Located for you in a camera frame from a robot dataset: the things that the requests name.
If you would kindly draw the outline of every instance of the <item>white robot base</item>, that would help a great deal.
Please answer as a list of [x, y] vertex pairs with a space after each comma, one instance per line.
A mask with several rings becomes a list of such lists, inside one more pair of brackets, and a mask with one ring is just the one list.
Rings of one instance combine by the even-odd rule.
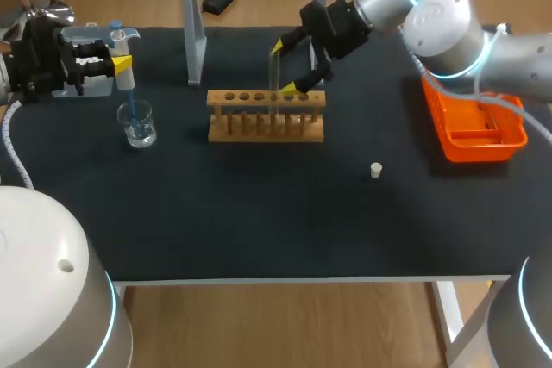
[[128, 368], [129, 318], [73, 215], [0, 188], [0, 367]]

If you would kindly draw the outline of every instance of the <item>white cap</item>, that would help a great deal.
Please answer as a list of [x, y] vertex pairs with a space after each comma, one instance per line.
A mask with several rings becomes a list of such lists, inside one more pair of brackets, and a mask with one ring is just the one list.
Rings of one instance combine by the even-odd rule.
[[46, 341], [78, 300], [88, 242], [77, 219], [38, 191], [0, 187], [0, 366]]
[[381, 174], [381, 170], [383, 169], [383, 165], [380, 163], [372, 163], [370, 165], [370, 173], [372, 174], [372, 178], [378, 178]]

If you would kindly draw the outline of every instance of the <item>white cable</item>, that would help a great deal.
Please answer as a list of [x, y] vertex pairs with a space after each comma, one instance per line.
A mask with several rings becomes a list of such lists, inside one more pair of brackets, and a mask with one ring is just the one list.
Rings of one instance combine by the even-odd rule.
[[31, 181], [31, 177], [28, 175], [27, 170], [25, 170], [25, 166], [17, 157], [16, 150], [14, 149], [14, 146], [11, 144], [11, 138], [9, 137], [9, 123], [11, 122], [11, 117], [15, 114], [15, 112], [21, 108], [21, 102], [15, 101], [12, 103], [8, 110], [6, 111], [6, 115], [3, 116], [2, 120], [2, 138], [3, 138], [3, 144], [6, 146], [6, 150], [8, 151], [8, 155], [11, 158], [11, 161], [16, 166], [16, 169], [19, 171], [19, 174], [21, 175], [21, 178], [23, 179], [23, 183], [25, 183], [25, 187], [28, 189], [33, 190], [33, 182]]
[[[524, 109], [519, 108], [517, 105], [514, 105], [513, 103], [509, 103], [508, 101], [504, 101], [503, 99], [500, 99], [500, 97], [489, 97], [486, 94], [457, 94], [454, 92], [450, 92], [448, 90], [445, 90], [436, 80], [429, 74], [428, 70], [425, 69], [425, 66], [420, 61], [420, 59], [412, 52], [412, 50], [408, 47], [406, 44], [403, 29], [399, 28], [399, 32], [403, 35], [403, 42], [405, 44], [406, 50], [408, 51], [409, 55], [411, 56], [412, 60], [416, 64], [416, 68], [420, 71], [423, 78], [430, 83], [430, 85], [438, 90], [440, 93], [442, 93], [446, 97], [451, 97], [454, 99], [465, 99], [467, 101], [478, 101], [480, 103], [487, 103], [487, 104], [493, 104], [493, 105], [499, 105], [501, 107], [504, 107], [506, 109], [509, 109], [513, 113], [522, 116], [533, 128], [535, 128], [539, 133], [543, 135], [543, 137], [546, 139], [546, 141], [552, 146], [552, 133], [547, 130], [546, 127], [544, 127], [533, 115], [529, 114]], [[498, 35], [495, 35], [495, 37], [492, 39], [493, 41], [496, 41], [499, 37]], [[480, 68], [479, 77], [475, 79], [475, 82], [477, 83], [477, 90], [479, 91], [479, 80], [480, 80], [480, 74], [483, 71], [483, 67]]]

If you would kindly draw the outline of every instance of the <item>robotic arm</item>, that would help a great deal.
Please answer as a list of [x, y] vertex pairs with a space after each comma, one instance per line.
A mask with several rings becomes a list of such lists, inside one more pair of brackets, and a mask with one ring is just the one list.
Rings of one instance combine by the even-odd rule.
[[[327, 8], [313, 1], [300, 15], [303, 25], [293, 33], [309, 35], [329, 59], [344, 58], [373, 31], [403, 24], [405, 45], [446, 89], [470, 92], [482, 71], [482, 90], [552, 102], [550, 35], [505, 35], [492, 44], [471, 0], [337, 0]], [[280, 50], [293, 48], [297, 38], [282, 37]], [[329, 65], [323, 67], [327, 78]], [[283, 91], [294, 89], [308, 90], [292, 83]]]
[[[80, 65], [77, 58], [97, 57], [98, 62]], [[118, 68], [103, 41], [74, 46], [64, 40], [51, 20], [37, 16], [27, 22], [20, 41], [11, 42], [11, 53], [0, 55], [0, 103], [10, 92], [22, 92], [33, 102], [40, 94], [49, 94], [74, 85], [83, 94], [85, 77], [114, 77]]]

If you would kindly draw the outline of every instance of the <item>wooden peg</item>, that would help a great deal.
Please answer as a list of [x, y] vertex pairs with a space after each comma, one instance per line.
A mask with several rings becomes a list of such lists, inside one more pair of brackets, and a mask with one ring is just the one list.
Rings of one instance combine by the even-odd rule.
[[226, 127], [228, 135], [232, 135], [232, 113], [231, 112], [229, 112], [226, 115], [226, 122], [228, 123]]
[[257, 135], [260, 135], [262, 132], [262, 114], [257, 112]]
[[248, 113], [245, 111], [241, 113], [241, 133], [248, 134]]
[[220, 105], [215, 105], [215, 118], [216, 122], [220, 122], [223, 118], [223, 107]]
[[320, 109], [318, 107], [314, 107], [312, 109], [312, 115], [310, 116], [310, 122], [316, 122], [318, 119], [318, 114], [320, 114]]
[[306, 117], [306, 114], [304, 112], [301, 113], [301, 126], [299, 127], [299, 131], [301, 135], [304, 133], [304, 119]]
[[285, 135], [292, 133], [292, 115], [288, 112], [285, 114]]
[[276, 114], [270, 113], [270, 134], [274, 134], [276, 129]]

